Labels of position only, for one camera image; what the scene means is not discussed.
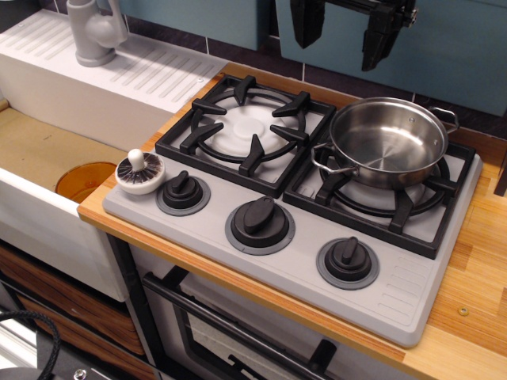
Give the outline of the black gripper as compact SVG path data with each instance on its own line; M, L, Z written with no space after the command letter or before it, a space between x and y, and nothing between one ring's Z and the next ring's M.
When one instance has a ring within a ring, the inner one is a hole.
M374 70L388 57L398 31L410 28L417 19L415 1L331 0L330 3L369 16L364 32L362 71ZM325 6L325 1L290 1L295 40L301 48L309 47L322 35Z

